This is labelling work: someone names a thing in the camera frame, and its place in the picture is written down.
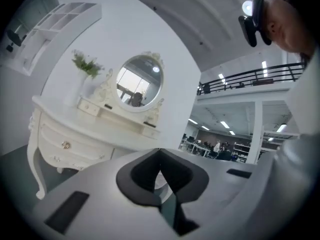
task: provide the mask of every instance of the black railing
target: black railing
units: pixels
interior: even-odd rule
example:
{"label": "black railing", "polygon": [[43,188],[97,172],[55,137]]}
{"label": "black railing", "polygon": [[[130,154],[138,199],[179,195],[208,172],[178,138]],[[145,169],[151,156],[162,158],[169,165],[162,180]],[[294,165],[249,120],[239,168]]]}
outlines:
{"label": "black railing", "polygon": [[247,86],[270,85],[276,82],[295,82],[305,70],[303,63],[290,63],[284,65],[270,66],[239,74],[226,76],[206,83],[200,83],[197,95],[230,89],[244,88]]}

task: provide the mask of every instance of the potted plant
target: potted plant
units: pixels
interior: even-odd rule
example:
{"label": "potted plant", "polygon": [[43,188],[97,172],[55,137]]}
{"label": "potted plant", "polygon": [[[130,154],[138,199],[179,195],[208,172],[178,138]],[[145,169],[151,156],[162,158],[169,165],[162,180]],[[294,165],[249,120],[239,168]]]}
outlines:
{"label": "potted plant", "polygon": [[97,58],[85,56],[84,53],[79,50],[73,50],[72,53],[72,61],[79,69],[79,72],[72,83],[71,89],[64,99],[64,104],[68,106],[75,106],[78,103],[80,91],[87,77],[90,76],[94,79],[99,75],[101,70],[105,69],[102,65],[96,63]]}

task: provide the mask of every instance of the window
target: window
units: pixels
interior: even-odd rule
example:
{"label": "window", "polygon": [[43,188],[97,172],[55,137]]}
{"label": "window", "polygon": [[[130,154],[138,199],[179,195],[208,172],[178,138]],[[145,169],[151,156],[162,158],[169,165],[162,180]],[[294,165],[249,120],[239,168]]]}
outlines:
{"label": "window", "polygon": [[134,93],[141,93],[145,96],[150,83],[140,76],[136,75],[132,71],[121,68],[119,74],[116,77],[116,83],[119,85],[117,89],[118,96],[123,99],[131,97]]}

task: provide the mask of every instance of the drawer knob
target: drawer knob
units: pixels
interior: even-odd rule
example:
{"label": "drawer knob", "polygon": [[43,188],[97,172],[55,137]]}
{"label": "drawer knob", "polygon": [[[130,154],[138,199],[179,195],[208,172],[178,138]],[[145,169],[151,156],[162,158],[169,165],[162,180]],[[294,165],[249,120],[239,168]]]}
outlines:
{"label": "drawer knob", "polygon": [[71,147],[71,144],[67,141],[62,142],[61,146],[63,147],[64,150],[67,150]]}

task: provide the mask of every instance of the white vase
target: white vase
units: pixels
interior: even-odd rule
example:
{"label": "white vase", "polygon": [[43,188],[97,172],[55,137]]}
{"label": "white vase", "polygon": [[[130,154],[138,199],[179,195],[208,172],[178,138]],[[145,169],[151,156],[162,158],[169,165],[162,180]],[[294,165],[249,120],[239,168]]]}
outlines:
{"label": "white vase", "polygon": [[78,98],[84,85],[85,80],[87,79],[88,74],[83,70],[79,70],[76,78],[72,80],[72,85],[67,95],[64,98],[64,104],[70,107],[74,107],[78,103]]}

